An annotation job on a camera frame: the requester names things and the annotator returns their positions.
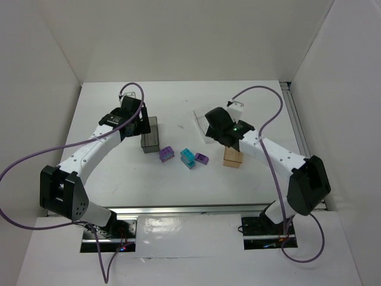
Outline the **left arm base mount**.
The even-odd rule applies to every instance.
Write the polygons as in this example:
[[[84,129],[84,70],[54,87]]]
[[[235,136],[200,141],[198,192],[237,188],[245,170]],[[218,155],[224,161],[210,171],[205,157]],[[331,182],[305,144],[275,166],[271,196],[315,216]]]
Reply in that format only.
[[[95,231],[99,240],[101,253],[112,253],[119,249],[122,253],[132,253],[136,251],[136,230],[138,220],[135,217],[124,219],[124,226],[118,227],[114,234],[109,234],[97,226]],[[80,245],[81,253],[96,253],[96,239],[94,233],[87,226],[82,235]]]

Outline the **teal arch lego brick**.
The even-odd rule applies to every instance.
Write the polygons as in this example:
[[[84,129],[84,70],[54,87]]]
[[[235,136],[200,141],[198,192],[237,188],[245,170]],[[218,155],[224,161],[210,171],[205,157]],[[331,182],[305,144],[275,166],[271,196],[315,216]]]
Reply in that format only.
[[[180,159],[188,169],[195,167],[195,155],[188,148],[180,152]]]

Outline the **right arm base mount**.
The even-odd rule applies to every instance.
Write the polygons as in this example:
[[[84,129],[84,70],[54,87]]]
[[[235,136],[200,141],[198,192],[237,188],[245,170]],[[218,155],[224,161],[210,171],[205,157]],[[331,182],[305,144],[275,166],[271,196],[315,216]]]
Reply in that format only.
[[[283,242],[285,248],[297,248],[298,243],[293,224],[288,229],[288,234],[283,233],[283,224],[265,228],[260,225],[259,217],[242,217],[238,231],[243,236],[244,250],[264,250],[281,248]]]

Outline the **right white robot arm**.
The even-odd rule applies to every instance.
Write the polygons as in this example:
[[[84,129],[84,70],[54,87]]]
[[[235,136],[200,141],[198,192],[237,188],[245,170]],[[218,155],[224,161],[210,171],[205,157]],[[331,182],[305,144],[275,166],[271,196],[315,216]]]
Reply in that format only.
[[[260,214],[263,225],[280,225],[297,214],[308,216],[331,192],[323,161],[293,153],[260,135],[252,125],[234,122],[227,110],[216,107],[206,115],[207,137],[225,147],[252,156],[270,168],[273,175],[287,180],[286,195]]]

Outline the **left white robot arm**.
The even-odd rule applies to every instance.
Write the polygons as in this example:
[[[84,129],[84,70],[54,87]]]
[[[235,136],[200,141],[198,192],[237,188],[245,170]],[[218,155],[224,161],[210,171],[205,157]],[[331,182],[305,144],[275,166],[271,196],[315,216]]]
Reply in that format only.
[[[107,237],[120,238],[129,225],[118,220],[116,212],[91,202],[85,184],[97,165],[124,139],[150,131],[142,100],[121,96],[120,106],[99,121],[88,143],[57,166],[42,169],[40,206],[69,220],[90,223]]]

